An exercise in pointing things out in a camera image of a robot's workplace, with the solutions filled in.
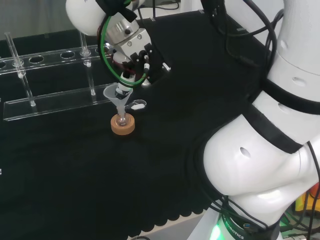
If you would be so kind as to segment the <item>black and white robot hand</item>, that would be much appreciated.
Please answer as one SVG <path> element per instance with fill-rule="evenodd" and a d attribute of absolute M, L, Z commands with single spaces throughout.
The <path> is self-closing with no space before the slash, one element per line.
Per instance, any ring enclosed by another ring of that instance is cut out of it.
<path fill-rule="evenodd" d="M 114 50 L 110 69 L 114 71 L 118 81 L 115 96 L 124 99 L 130 91 L 139 87 L 147 88 L 164 74 L 169 74 L 172 67 L 165 60 L 151 44 L 145 50 L 134 53 L 131 58 Z"/>

